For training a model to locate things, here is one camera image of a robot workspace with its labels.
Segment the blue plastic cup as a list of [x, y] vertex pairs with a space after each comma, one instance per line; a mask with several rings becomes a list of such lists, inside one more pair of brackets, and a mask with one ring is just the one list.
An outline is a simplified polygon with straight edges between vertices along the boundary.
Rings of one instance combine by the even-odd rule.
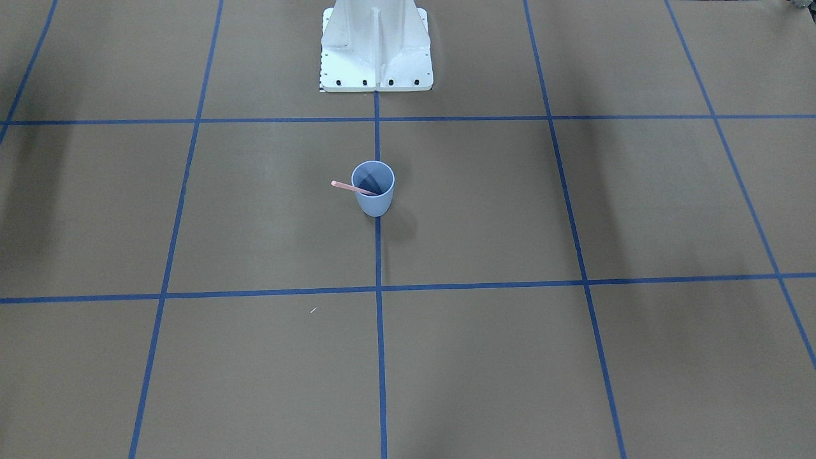
[[360, 163], [351, 174], [352, 186], [373, 194], [356, 192], [358, 205], [369, 217], [382, 217], [390, 209], [395, 183], [391, 166], [380, 161]]

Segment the pink chopstick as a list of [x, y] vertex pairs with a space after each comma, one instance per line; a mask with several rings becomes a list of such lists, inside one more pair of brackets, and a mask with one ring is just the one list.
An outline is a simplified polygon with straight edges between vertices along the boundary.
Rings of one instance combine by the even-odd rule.
[[379, 194], [376, 192], [368, 191], [367, 189], [362, 189], [360, 187], [349, 185], [337, 180], [330, 181], [330, 185], [335, 188], [343, 189], [344, 191], [354, 192], [356, 194], [363, 194], [365, 196], [379, 196]]

